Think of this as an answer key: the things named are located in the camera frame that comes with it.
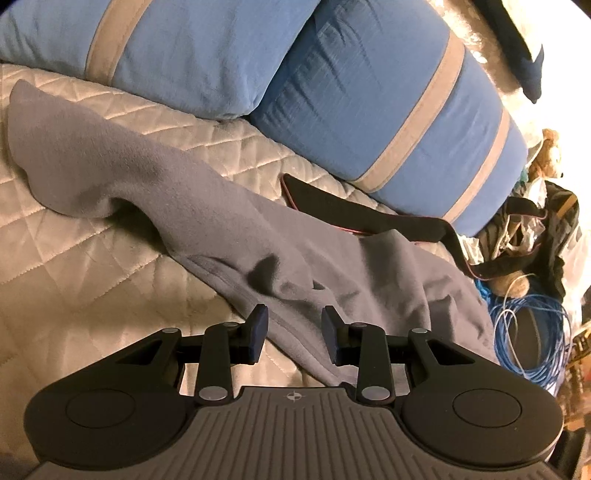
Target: black strap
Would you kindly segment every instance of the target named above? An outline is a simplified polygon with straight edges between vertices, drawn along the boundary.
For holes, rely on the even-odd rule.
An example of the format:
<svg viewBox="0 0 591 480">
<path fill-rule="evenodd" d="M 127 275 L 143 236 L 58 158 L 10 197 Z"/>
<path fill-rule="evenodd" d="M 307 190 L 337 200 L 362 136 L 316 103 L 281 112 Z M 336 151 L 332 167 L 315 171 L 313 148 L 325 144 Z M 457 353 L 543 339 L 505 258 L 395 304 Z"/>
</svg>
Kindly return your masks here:
<svg viewBox="0 0 591 480">
<path fill-rule="evenodd" d="M 479 265 L 470 265 L 464 257 L 456 231 L 443 219 L 382 213 L 317 189 L 287 173 L 282 176 L 281 185 L 292 208 L 343 230 L 362 235 L 397 230 L 410 242 L 441 242 L 452 255 L 457 267 L 472 278 L 490 280 L 525 270 L 535 261 L 540 249 L 538 243 L 527 255 L 501 256 Z M 507 213 L 513 215 L 541 219 L 546 217 L 545 210 L 540 210 L 530 200 L 519 197 L 509 197 L 505 208 Z"/>
</svg>

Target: black circular pad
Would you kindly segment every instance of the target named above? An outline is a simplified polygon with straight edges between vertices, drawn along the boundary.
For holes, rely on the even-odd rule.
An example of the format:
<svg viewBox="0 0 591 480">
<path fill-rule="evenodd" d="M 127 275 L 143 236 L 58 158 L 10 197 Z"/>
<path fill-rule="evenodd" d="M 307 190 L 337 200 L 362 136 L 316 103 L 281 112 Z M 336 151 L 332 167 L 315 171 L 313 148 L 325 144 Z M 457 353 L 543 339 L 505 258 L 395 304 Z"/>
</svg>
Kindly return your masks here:
<svg viewBox="0 0 591 480">
<path fill-rule="evenodd" d="M 490 388 L 459 394 L 453 409 L 462 420 L 484 428 L 506 427 L 521 415 L 521 405 L 514 397 Z"/>
<path fill-rule="evenodd" d="M 414 440 L 467 468 L 546 459 L 563 427 L 552 395 L 497 365 L 475 365 L 434 366 L 411 390 L 401 416 Z"/>
<path fill-rule="evenodd" d="M 75 396 L 68 403 L 66 414 L 81 427 L 102 429 L 127 420 L 134 410 L 135 401 L 131 395 L 105 388 Z"/>
</svg>

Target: blue cable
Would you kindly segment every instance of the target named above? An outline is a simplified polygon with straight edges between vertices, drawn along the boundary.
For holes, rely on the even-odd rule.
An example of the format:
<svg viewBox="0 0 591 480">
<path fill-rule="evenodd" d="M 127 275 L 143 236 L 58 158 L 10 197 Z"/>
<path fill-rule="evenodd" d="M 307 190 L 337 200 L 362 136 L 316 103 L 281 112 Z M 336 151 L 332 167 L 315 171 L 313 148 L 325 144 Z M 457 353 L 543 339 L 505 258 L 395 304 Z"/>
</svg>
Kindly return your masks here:
<svg viewBox="0 0 591 480">
<path fill-rule="evenodd" d="M 572 332 L 569 332 L 568 336 L 564 334 L 564 321 L 566 320 L 569 329 L 571 325 L 562 304 L 552 297 L 537 293 L 528 294 L 521 299 L 506 300 L 491 295 L 486 300 L 495 327 L 495 353 L 501 366 L 549 390 L 556 384 L 565 369 L 571 350 Z M 541 362 L 539 366 L 532 369 L 524 369 L 516 365 L 511 355 L 508 328 L 515 320 L 513 314 L 523 308 L 532 310 L 538 326 L 543 326 L 548 334 L 545 348 L 543 346 Z"/>
</svg>

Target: clutter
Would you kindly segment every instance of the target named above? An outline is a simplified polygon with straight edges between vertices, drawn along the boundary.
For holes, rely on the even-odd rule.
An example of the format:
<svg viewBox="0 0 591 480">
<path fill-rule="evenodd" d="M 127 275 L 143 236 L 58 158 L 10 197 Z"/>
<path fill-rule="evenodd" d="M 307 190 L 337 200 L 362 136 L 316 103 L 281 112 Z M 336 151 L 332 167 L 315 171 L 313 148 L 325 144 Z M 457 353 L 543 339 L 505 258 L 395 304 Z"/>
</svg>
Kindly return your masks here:
<svg viewBox="0 0 591 480">
<path fill-rule="evenodd" d="M 520 193 L 529 198 L 507 198 L 477 236 L 485 262 L 503 259 L 515 266 L 511 272 L 497 275 L 491 287 L 501 297 L 515 298 L 527 289 L 527 277 L 523 274 L 535 273 L 543 284 L 543 291 L 562 301 L 566 292 L 562 284 L 564 261 L 560 254 L 577 228 L 578 199 L 572 192 L 543 179 L 522 186 Z M 542 215 L 532 215 L 533 212 L 523 209 L 531 204 Z M 509 274 L 511 280 L 501 278 Z M 507 292 L 507 287 L 518 278 L 517 286 Z"/>
<path fill-rule="evenodd" d="M 479 265 L 484 262 L 484 257 L 480 250 L 480 240 L 465 235 L 458 235 L 457 238 L 460 241 L 464 257 L 470 265 Z"/>
<path fill-rule="evenodd" d="M 584 304 L 588 296 L 585 291 L 591 286 L 591 231 L 577 226 L 559 256 L 563 263 L 563 306 L 569 313 L 575 334 L 578 334 L 585 320 L 591 318 L 587 312 L 589 304 Z"/>
<path fill-rule="evenodd" d="M 566 375 L 557 395 L 564 422 L 572 423 L 591 413 L 591 329 L 573 338 Z"/>
<path fill-rule="evenodd" d="M 591 325 L 591 287 L 585 291 L 585 294 L 581 299 L 581 317 L 582 325 Z"/>
<path fill-rule="evenodd" d="M 542 134 L 544 135 L 544 142 L 529 168 L 530 181 L 534 181 L 539 177 L 543 179 L 559 179 L 563 175 L 558 132 L 550 128 L 544 128 Z"/>
</svg>

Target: white quilted blanket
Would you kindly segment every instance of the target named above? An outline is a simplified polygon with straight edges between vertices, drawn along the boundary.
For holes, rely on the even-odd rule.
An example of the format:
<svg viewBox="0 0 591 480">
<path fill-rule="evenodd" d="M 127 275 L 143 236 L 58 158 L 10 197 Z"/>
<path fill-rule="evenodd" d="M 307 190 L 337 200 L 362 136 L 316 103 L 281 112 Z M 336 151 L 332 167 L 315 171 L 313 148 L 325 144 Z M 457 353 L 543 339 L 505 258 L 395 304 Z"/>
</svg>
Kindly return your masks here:
<svg viewBox="0 0 591 480">
<path fill-rule="evenodd" d="M 5 139 L 9 94 L 17 80 L 194 152 L 228 180 L 278 202 L 284 203 L 279 176 L 289 172 L 387 211 L 246 121 L 201 120 L 59 74 L 10 65 L 0 69 L 0 468 L 12 461 L 36 463 L 22 415 L 45 385 L 166 326 L 196 335 L 214 323 L 240 321 L 215 291 L 163 255 L 155 229 L 139 212 L 89 221 L 56 214 L 35 201 Z M 195 373 L 189 366 L 184 393 L 192 391 Z M 233 375 L 237 388 L 317 384 L 270 342 L 259 364 L 236 366 Z"/>
</svg>

